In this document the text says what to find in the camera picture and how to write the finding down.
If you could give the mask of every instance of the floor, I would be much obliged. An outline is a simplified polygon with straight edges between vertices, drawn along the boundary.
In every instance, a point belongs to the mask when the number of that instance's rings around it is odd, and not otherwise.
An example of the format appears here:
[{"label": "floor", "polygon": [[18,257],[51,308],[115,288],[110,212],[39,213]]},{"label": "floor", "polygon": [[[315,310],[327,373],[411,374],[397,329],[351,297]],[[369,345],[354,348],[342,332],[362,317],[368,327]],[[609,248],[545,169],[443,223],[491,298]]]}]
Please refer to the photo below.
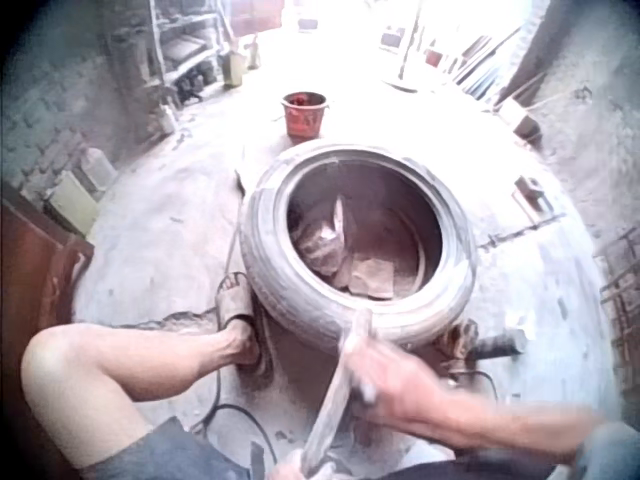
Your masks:
[{"label": "floor", "polygon": [[[618,417],[593,245],[538,157],[497,117],[428,72],[416,77],[424,85],[417,94],[381,82],[396,59],[378,57],[370,46],[358,49],[357,39],[283,31],[263,41],[264,66],[247,74],[242,87],[212,88],[205,102],[184,110],[179,132],[121,170],[89,236],[95,256],[76,295],[76,321],[136,324],[210,309],[242,201],[235,170],[243,172],[250,192],[259,172],[291,145],[279,98],[317,89],[331,101],[323,137],[399,149],[427,165],[465,207],[476,243],[485,247],[478,250],[478,281],[463,315],[479,323],[481,336],[519,325],[529,339],[521,357],[480,363],[495,379],[499,402],[580,403]],[[491,246],[490,235],[531,226],[511,196],[521,174],[535,176],[555,213],[564,216]],[[237,250],[232,268],[242,269]],[[304,444],[335,359],[301,344],[276,322],[269,325],[273,382],[259,386],[224,369],[222,401],[248,408],[283,457]],[[485,384],[474,388],[490,395]],[[177,415],[191,425],[214,394],[211,375],[183,395],[141,404],[140,410],[156,424]],[[262,440],[236,415],[221,412],[209,439],[247,465],[249,441]],[[397,433],[369,433],[368,442],[349,433],[337,438],[335,452],[355,474],[379,476],[449,455]]]}]

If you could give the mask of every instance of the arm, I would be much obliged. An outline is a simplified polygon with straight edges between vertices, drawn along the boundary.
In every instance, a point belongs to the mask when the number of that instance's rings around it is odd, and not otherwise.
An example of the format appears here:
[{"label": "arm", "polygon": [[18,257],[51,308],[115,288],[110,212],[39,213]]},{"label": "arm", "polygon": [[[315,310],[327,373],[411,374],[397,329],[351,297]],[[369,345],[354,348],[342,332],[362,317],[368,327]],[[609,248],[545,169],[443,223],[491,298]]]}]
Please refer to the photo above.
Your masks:
[{"label": "arm", "polygon": [[370,420],[455,448],[515,448],[571,463],[602,420],[587,409],[508,408],[443,385],[418,358],[375,340],[348,354],[356,377],[376,387]]}]

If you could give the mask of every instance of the black cable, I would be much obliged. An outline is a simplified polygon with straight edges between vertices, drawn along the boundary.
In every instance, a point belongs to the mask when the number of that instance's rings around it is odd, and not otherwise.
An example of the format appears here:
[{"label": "black cable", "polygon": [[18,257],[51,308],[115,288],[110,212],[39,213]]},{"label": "black cable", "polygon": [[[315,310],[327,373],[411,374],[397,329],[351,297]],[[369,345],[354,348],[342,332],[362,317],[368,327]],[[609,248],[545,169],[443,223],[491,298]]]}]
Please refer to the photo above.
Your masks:
[{"label": "black cable", "polygon": [[[241,215],[242,215],[242,202],[240,202],[240,205],[238,206],[238,217],[236,220],[236,227],[233,230],[231,243],[229,245],[229,251],[227,253],[227,259],[224,267],[225,277],[229,274],[229,270],[231,268],[231,258],[233,256],[234,247],[238,240],[238,230],[240,229]],[[216,319],[218,323],[218,331],[220,331],[222,329],[222,326],[220,325],[220,317],[216,315]],[[194,435],[201,435],[206,439],[207,430],[209,429],[211,422],[213,422],[213,418],[215,417],[216,413],[218,413],[220,410],[234,410],[236,412],[243,414],[246,418],[248,418],[254,424],[254,426],[258,429],[258,431],[262,435],[262,438],[264,438],[264,441],[267,444],[267,447],[269,448],[269,453],[271,454],[271,458],[273,459],[273,464],[275,465],[276,463],[278,463],[278,456],[276,455],[276,451],[273,448],[273,444],[269,439],[269,435],[267,434],[267,431],[264,429],[262,424],[258,421],[258,419],[254,417],[253,414],[246,408],[240,407],[238,405],[233,405],[231,403],[221,404],[220,403],[221,397],[222,397],[222,375],[220,374],[220,370],[216,370],[216,395],[213,398],[213,403],[211,404],[209,411],[207,411],[207,413],[204,415],[204,417],[202,417],[200,421],[196,422],[189,429],[189,432],[193,433]]]},{"label": "black cable", "polygon": [[452,370],[449,372],[449,375],[480,375],[481,377],[486,378],[491,384],[491,390],[493,390],[493,398],[495,399],[496,403],[499,402],[498,389],[496,388],[496,384],[493,382],[493,378],[491,378],[491,375],[489,375],[487,372],[483,372],[482,370]]},{"label": "black cable", "polygon": [[242,413],[246,418],[251,420],[251,423],[255,425],[255,427],[258,429],[258,431],[262,435],[262,438],[264,438],[264,441],[267,444],[267,447],[269,448],[269,453],[271,454],[271,458],[273,459],[273,464],[275,465],[276,463],[278,463],[278,456],[276,455],[276,451],[273,448],[273,444],[269,439],[269,435],[267,434],[267,431],[264,429],[262,424],[258,421],[256,417],[253,416],[253,414],[249,410],[247,410],[246,408],[240,407],[238,405],[234,405],[232,403],[221,403],[214,409],[213,415],[215,415],[220,410],[234,410],[236,412]]}]

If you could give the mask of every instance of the rubber piece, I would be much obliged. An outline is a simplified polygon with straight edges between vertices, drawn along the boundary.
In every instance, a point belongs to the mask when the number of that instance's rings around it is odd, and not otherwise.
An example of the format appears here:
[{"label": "rubber piece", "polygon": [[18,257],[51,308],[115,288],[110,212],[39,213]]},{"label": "rubber piece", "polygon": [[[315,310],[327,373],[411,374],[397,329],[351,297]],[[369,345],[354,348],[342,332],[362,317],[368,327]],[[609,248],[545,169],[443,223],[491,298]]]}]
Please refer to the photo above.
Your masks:
[{"label": "rubber piece", "polygon": [[[370,301],[337,290],[315,276],[296,254],[287,228],[296,184],[319,166],[374,162],[421,191],[442,236],[439,264],[429,282],[406,298]],[[467,304],[476,275],[476,246],[466,215],[449,189],[418,162],[383,148],[313,140],[285,151],[245,201],[240,246],[247,276],[271,316],[303,341],[337,354],[341,332],[356,310],[373,311],[373,331],[404,348],[434,339]]]}]

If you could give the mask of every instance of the brick wall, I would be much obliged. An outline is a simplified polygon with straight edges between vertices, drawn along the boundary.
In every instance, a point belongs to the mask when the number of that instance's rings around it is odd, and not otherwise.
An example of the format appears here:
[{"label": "brick wall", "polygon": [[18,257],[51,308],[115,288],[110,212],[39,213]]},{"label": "brick wall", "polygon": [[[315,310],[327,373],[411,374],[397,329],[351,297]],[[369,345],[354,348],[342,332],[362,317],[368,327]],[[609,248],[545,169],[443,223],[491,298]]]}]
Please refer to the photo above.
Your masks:
[{"label": "brick wall", "polygon": [[102,2],[50,2],[8,59],[2,79],[2,178],[42,204],[88,147],[117,167],[132,145],[104,42]]}]

